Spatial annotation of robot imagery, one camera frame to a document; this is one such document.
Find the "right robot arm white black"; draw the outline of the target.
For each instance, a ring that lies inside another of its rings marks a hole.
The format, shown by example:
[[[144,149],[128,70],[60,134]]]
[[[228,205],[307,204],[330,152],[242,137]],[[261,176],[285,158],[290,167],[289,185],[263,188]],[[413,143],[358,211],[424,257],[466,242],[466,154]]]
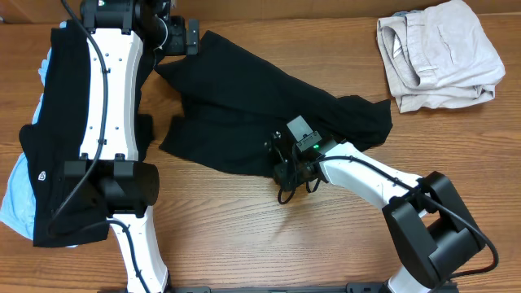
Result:
[[[354,282],[348,292],[455,292],[460,268],[493,244],[453,183],[442,173],[404,173],[370,158],[352,143],[310,128],[302,116],[265,143],[280,192],[293,195],[311,181],[350,190],[383,213],[401,261],[383,282]]]

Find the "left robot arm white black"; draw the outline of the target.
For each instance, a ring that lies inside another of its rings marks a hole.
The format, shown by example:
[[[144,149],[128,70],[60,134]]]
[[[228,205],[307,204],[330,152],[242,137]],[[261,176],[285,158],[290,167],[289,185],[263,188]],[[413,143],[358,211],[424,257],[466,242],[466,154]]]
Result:
[[[127,292],[171,292],[153,221],[158,168],[140,161],[135,132],[138,69],[146,46],[154,55],[195,55],[199,22],[170,11],[169,0],[84,1],[72,20],[85,34],[90,89],[85,134],[77,160],[64,164],[74,188],[47,226],[57,236],[59,218],[79,198],[112,228],[127,272]]]

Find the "black t-shirt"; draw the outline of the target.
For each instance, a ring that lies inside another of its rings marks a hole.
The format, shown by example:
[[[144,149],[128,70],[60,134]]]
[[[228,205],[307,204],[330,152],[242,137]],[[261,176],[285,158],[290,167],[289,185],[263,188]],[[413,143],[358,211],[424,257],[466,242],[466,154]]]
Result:
[[[197,55],[155,70],[181,94],[184,112],[160,149],[224,173],[272,176],[265,143],[297,116],[359,151],[383,144],[392,129],[389,101],[336,98],[211,31]]]

